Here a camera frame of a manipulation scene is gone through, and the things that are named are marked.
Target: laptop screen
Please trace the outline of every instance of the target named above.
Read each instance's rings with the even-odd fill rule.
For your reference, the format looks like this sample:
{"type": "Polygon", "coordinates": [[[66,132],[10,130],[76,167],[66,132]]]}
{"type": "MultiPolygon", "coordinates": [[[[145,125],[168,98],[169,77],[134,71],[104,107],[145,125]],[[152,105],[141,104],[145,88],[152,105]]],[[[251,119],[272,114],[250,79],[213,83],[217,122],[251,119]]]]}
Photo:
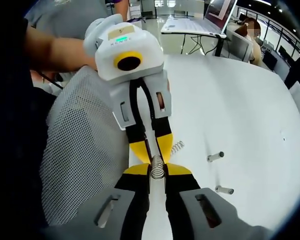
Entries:
{"type": "Polygon", "coordinates": [[[237,0],[211,0],[205,13],[205,18],[224,32],[237,0]]]}

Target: laptop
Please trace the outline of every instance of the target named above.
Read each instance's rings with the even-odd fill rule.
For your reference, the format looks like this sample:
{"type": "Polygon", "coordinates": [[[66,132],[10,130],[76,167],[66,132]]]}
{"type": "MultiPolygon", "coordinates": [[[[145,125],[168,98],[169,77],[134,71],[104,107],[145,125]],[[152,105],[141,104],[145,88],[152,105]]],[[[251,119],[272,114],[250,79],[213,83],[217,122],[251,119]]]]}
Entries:
{"type": "Polygon", "coordinates": [[[227,24],[238,0],[211,0],[204,19],[169,18],[161,29],[162,34],[194,34],[226,38],[227,24]]]}

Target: green led indicator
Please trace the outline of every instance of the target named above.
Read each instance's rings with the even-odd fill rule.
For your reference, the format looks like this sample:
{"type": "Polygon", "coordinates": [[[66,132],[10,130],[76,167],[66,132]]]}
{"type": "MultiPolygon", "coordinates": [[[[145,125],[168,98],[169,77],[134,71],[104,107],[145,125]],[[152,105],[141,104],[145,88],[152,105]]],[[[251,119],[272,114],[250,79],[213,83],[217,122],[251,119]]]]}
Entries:
{"type": "Polygon", "coordinates": [[[127,38],[128,38],[127,36],[124,36],[124,37],[117,38],[115,41],[119,42],[119,41],[126,40],[127,38]]]}

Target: ceiling light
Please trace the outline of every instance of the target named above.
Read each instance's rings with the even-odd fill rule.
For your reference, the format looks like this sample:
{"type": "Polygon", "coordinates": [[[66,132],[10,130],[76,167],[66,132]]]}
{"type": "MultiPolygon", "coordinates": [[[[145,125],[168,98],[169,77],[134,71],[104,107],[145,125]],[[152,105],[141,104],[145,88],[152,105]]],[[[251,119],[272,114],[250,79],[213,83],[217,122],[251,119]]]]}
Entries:
{"type": "Polygon", "coordinates": [[[267,1],[263,1],[263,0],[255,0],[255,1],[271,6],[271,3],[267,1]]]}

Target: person's arm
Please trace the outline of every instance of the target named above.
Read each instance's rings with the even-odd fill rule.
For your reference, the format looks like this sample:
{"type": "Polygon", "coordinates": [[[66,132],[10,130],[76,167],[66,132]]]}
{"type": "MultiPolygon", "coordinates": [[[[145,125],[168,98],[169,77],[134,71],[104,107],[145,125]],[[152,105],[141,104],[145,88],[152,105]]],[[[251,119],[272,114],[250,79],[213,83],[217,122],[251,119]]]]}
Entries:
{"type": "Polygon", "coordinates": [[[123,21],[127,21],[129,0],[114,0],[114,8],[116,14],[121,14],[123,21]]]}
{"type": "Polygon", "coordinates": [[[97,69],[94,57],[86,55],[83,43],[80,39],[55,38],[28,26],[24,50],[34,70],[73,72],[84,65],[97,69]]]}

